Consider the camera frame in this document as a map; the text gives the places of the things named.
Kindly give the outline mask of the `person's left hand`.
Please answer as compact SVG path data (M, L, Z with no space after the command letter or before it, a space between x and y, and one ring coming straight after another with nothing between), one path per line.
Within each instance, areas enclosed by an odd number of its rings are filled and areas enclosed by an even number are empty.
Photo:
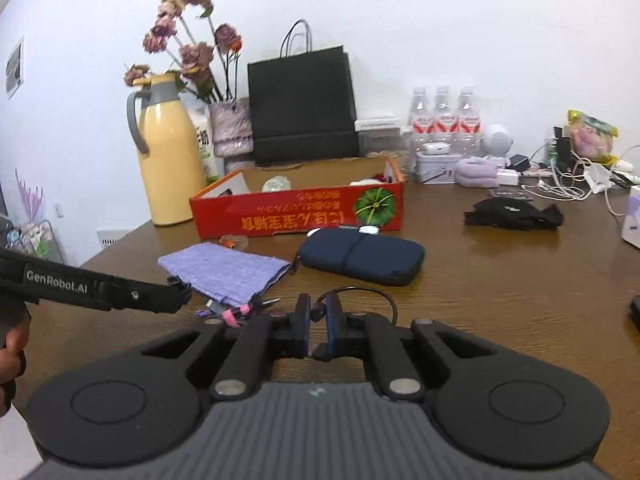
M4 338L1 348L1 416L10 409L15 396L15 379L24 374L26 368L25 347L29 340L30 321L29 313L23 315L21 322L12 327Z

